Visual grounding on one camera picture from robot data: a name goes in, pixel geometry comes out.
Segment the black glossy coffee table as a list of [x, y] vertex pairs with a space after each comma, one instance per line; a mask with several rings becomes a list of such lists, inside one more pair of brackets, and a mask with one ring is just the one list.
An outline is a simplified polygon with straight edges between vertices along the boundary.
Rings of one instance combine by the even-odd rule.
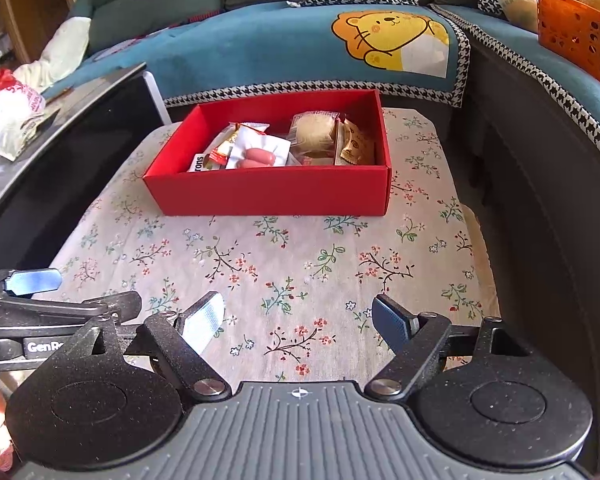
[[10, 162], [0, 157], [0, 268], [47, 266], [149, 133], [170, 124], [143, 64], [73, 88]]

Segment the red yellow snack packet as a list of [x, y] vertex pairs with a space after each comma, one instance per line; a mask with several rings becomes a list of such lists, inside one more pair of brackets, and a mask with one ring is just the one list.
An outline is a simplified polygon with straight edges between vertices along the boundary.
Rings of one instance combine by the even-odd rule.
[[204, 170], [222, 169], [228, 162], [228, 156], [233, 149], [238, 133], [242, 129], [265, 134], [269, 124], [262, 122], [230, 122], [204, 150]]

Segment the red cardboard box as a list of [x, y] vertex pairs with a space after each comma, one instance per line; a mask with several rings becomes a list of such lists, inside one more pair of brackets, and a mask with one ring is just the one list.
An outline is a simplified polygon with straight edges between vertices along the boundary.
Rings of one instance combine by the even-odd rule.
[[198, 104], [143, 180], [166, 216], [382, 216], [391, 162], [379, 94]]

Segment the white red plastic bag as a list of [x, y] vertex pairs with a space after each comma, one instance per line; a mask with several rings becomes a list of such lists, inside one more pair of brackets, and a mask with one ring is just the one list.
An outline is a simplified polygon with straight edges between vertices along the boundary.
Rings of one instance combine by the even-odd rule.
[[0, 68], [0, 141], [6, 128], [19, 127], [30, 117], [45, 112], [45, 99], [35, 90], [20, 84], [7, 68]]

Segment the round pastry clear wrapper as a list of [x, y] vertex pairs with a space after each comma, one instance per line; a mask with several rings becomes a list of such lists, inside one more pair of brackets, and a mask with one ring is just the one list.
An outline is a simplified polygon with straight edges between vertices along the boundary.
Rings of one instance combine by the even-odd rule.
[[323, 158], [335, 153], [338, 114], [312, 110], [291, 119], [288, 140], [296, 157]]

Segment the red mooncake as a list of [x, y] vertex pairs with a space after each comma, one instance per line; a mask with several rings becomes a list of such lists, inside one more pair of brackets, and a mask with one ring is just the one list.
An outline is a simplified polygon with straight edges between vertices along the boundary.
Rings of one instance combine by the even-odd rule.
[[334, 166], [335, 157], [325, 154], [317, 154], [316, 156], [310, 156], [308, 154], [300, 155], [298, 161], [302, 166]]

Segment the blue lion sofa cover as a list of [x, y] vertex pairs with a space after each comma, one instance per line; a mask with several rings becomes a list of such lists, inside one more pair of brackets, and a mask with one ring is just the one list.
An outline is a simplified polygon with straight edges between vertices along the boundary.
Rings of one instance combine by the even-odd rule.
[[168, 27], [98, 50], [45, 91], [57, 96], [114, 70], [145, 64], [166, 106], [257, 94], [376, 89], [384, 96], [462, 104], [472, 46], [484, 47], [531, 77], [600, 151], [600, 82], [540, 45], [533, 32], [462, 6], [408, 6], [449, 35], [440, 76], [424, 72], [434, 58], [430, 37], [410, 43], [416, 64], [392, 72], [366, 64], [364, 42], [348, 18], [367, 6], [244, 6], [198, 23]]

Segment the orange plastic basket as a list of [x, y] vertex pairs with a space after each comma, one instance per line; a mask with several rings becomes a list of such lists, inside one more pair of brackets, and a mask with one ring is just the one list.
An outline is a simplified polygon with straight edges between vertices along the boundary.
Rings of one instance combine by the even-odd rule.
[[538, 37], [600, 82], [600, 11], [578, 0], [536, 0]]

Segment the floral tablecloth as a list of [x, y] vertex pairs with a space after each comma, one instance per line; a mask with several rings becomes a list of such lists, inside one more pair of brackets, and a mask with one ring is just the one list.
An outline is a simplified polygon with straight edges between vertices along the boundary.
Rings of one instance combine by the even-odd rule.
[[477, 325], [500, 312], [486, 244], [457, 197], [434, 124], [385, 112], [393, 176], [382, 217], [166, 217], [143, 173], [173, 134], [152, 132], [54, 260], [55, 300], [138, 292], [174, 315], [210, 290], [225, 314], [204, 356], [228, 381], [353, 379], [390, 360], [372, 323], [384, 292], [407, 310]]

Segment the white cloth on sofa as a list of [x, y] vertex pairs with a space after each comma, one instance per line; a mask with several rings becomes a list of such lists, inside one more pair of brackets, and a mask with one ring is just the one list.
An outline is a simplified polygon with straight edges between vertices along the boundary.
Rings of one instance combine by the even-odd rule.
[[92, 19], [85, 16], [65, 20], [36, 61], [14, 70], [15, 80], [42, 93], [72, 74], [84, 58], [91, 24]]

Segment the Kaprons wafer packet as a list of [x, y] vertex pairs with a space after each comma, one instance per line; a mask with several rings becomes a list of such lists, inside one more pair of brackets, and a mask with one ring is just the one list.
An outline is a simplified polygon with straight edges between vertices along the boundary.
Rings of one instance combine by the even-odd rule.
[[188, 172], [220, 170], [222, 166], [207, 154], [196, 154], [188, 168]]

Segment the paper packet on table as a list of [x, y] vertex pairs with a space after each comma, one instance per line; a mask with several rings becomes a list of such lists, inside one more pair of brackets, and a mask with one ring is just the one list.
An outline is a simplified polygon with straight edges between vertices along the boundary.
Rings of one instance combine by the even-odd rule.
[[60, 109], [36, 114], [19, 127], [12, 124], [6, 128], [0, 141], [0, 157], [14, 162], [40, 134], [55, 120]]

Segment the gold foil snack packet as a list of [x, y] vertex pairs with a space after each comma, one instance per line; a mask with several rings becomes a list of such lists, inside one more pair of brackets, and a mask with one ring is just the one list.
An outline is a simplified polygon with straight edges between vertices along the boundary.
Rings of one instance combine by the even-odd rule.
[[336, 166], [372, 166], [375, 163], [374, 140], [349, 119], [336, 121]]

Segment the vacuum packed pink sausages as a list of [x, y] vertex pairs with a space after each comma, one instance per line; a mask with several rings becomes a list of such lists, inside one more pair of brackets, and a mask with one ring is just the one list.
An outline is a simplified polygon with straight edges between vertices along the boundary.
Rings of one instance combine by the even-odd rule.
[[283, 167], [289, 150], [290, 142], [286, 139], [242, 129], [230, 151], [225, 168]]

